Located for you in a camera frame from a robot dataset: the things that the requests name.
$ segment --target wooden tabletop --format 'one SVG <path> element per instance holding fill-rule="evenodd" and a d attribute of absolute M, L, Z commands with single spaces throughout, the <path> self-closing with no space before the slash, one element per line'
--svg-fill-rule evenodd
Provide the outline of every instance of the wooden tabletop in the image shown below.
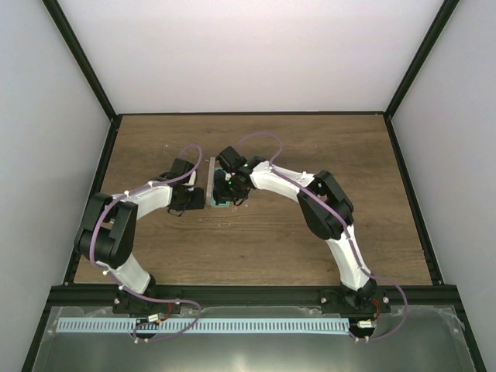
<path fill-rule="evenodd" d="M 168 171 L 189 143 L 203 149 L 198 186 L 206 189 L 208 159 L 245 135 L 268 131 L 284 141 L 276 165 L 294 171 L 330 171 L 355 206 L 357 241 L 376 275 L 400 284 L 431 284 L 422 248 L 380 115 L 135 115 L 125 116 L 102 192 L 136 188 Z M 244 157 L 270 158 L 277 143 L 249 139 Z M 197 153 L 184 157 L 191 162 Z M 253 190 L 239 207 L 140 219 L 133 254 L 164 284 L 339 284 L 327 245 L 305 224 L 298 203 Z M 76 282 L 106 282 L 82 258 Z"/>

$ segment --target gray floor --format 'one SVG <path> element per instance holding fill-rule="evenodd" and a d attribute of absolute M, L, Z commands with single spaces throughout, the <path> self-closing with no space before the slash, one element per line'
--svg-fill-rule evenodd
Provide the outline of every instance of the gray floor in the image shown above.
<path fill-rule="evenodd" d="M 81 312 L 81 316 L 100 315 Z M 57 334 L 53 332 L 56 319 L 54 313 L 35 372 L 474 370 L 460 324 L 449 308 L 411 307 L 400 332 L 368 344 L 355 344 L 348 336 L 185 335 L 135 345 L 127 334 Z M 378 332 L 387 331 L 399 320 L 398 314 L 382 315 Z"/>

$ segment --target wood surface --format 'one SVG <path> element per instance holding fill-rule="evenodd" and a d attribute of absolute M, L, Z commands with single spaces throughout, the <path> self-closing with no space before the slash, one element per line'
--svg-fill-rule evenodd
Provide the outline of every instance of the wood surface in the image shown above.
<path fill-rule="evenodd" d="M 368 267 L 400 284 L 431 284 L 422 248 L 380 115 L 125 116 L 102 191 L 136 188 L 168 171 L 181 149 L 203 149 L 198 185 L 206 189 L 208 159 L 245 135 L 268 131 L 284 141 L 275 164 L 330 171 L 355 206 L 357 241 Z M 237 147 L 246 158 L 270 158 L 277 143 L 256 137 Z M 197 153 L 185 157 L 195 162 Z M 339 284 L 327 245 L 313 236 L 299 205 L 254 190 L 240 207 L 160 209 L 138 221 L 133 253 L 164 284 Z M 76 282 L 105 282 L 81 258 Z"/>

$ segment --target white wall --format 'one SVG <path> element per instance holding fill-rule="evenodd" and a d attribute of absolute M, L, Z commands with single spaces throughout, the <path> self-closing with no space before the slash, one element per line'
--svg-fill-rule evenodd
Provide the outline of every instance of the white wall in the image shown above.
<path fill-rule="evenodd" d="M 60 0 L 117 112 L 384 110 L 442 0 Z"/>
<path fill-rule="evenodd" d="M 496 2 L 460 2 L 394 128 L 443 276 L 496 370 Z"/>
<path fill-rule="evenodd" d="M 0 2 L 0 370 L 21 370 L 108 120 L 41 1 Z"/>

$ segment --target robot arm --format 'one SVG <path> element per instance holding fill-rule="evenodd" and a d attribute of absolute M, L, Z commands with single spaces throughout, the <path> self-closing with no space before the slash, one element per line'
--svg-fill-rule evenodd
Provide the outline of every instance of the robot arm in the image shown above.
<path fill-rule="evenodd" d="M 169 211 L 203 209 L 203 190 L 194 187 L 196 171 L 183 181 L 160 184 L 186 174 L 192 168 L 193 164 L 186 160 L 176 159 L 169 172 L 149 182 L 149 188 L 130 195 L 110 211 L 105 220 L 110 227 L 100 228 L 95 244 L 95 260 L 105 269 L 104 274 L 111 272 L 123 285 L 139 294 L 154 284 L 153 277 L 132 254 L 136 221 L 158 208 L 168 207 Z M 75 249 L 86 258 L 89 259 L 91 237 L 98 218 L 105 206 L 120 195 L 97 193 L 88 201 L 74 242 Z"/>
<path fill-rule="evenodd" d="M 276 175 L 268 161 L 259 157 L 246 161 L 230 146 L 217 156 L 217 161 L 224 171 L 217 170 L 214 176 L 214 198 L 221 202 L 236 201 L 237 198 L 246 198 L 250 189 L 256 188 L 272 191 L 298 202 L 307 226 L 318 238 L 325 240 L 334 256 L 345 288 L 346 300 L 354 308 L 359 308 L 370 300 L 377 285 L 362 270 L 370 272 L 354 236 L 353 204 L 329 172 L 323 170 L 318 174 L 307 174 L 273 166 L 276 172 L 296 181 L 313 194 L 326 196 L 325 203 L 337 211 L 348 224 L 348 233 L 360 262 L 353 255 L 339 221 L 300 188 Z"/>

